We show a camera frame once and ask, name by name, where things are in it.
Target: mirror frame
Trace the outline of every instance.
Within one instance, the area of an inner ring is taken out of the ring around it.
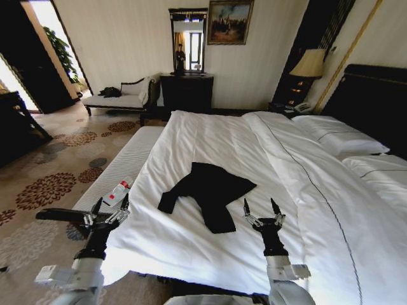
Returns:
[[[202,29],[202,68],[201,70],[185,70],[185,73],[205,73],[205,44],[206,44],[206,20],[208,17],[208,8],[169,8],[171,20],[171,39],[172,39],[172,63],[174,65],[174,72],[177,69],[177,60],[175,52],[175,34],[174,34],[174,19],[173,15],[189,15],[190,13],[203,14],[203,29]]]

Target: lampshade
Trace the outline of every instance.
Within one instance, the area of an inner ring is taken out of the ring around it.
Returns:
[[[290,75],[304,78],[320,78],[324,63],[325,49],[306,50],[300,62],[290,72]]]

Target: wall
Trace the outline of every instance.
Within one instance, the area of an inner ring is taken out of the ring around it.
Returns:
[[[168,8],[209,0],[54,0],[96,93],[172,66]],[[245,46],[206,46],[215,75],[212,106],[264,109],[271,100],[308,0],[255,0]]]
[[[23,9],[25,10],[29,20],[32,23],[32,26],[34,27],[35,31],[37,32],[37,35],[39,37],[39,40],[44,45],[44,48],[46,52],[48,53],[48,56],[51,58],[51,61],[53,65],[55,66],[59,76],[61,77],[62,82],[64,83],[65,87],[67,88],[69,95],[71,96],[72,99],[76,99],[78,95],[76,94],[75,88],[72,85],[71,81],[69,80],[68,76],[66,75],[66,72],[60,63],[57,54],[55,53],[55,50],[52,47],[51,42],[48,40],[48,36],[46,35],[43,27],[39,23],[37,16],[34,12],[34,9],[32,8],[30,2],[21,2],[21,5]]]
[[[376,0],[358,0],[334,42],[338,47],[324,65],[324,77],[316,81],[308,94],[308,102],[315,105],[346,54],[357,32],[368,17]],[[407,1],[384,0],[343,65],[338,77],[322,101],[324,105],[338,86],[348,64],[384,65],[407,68]]]

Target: white pillow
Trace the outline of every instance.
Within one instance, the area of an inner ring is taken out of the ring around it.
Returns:
[[[318,140],[333,156],[340,154],[378,154],[390,149],[363,132],[330,116],[296,116],[292,120]]]
[[[407,161],[390,155],[342,161],[407,222]]]
[[[142,86],[141,86],[141,91],[139,94],[139,99],[142,102],[142,105],[146,105],[148,101],[148,87],[151,81],[151,77],[146,77],[144,78],[144,81],[142,81]]]
[[[146,79],[143,79],[140,83],[132,85],[121,85],[121,94],[123,95],[139,95],[144,88],[144,83]]]

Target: green plant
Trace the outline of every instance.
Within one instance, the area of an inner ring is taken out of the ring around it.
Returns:
[[[48,39],[51,41],[52,47],[55,50],[55,53],[57,54],[59,61],[61,62],[71,83],[80,83],[76,69],[72,66],[72,56],[70,56],[66,50],[69,45],[65,41],[58,38],[55,35],[55,31],[51,30],[49,27],[44,27],[44,30],[48,36]]]

